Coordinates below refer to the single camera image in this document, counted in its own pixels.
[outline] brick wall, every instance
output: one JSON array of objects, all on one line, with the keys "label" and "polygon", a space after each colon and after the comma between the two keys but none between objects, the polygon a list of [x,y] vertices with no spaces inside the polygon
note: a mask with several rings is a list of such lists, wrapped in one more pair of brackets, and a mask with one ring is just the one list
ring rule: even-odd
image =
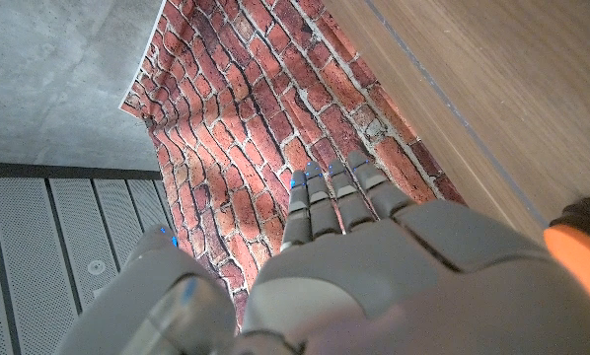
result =
[{"label": "brick wall", "polygon": [[122,108],[150,127],[182,248],[239,316],[308,160],[360,149],[415,200],[463,202],[321,0],[169,0]]}]

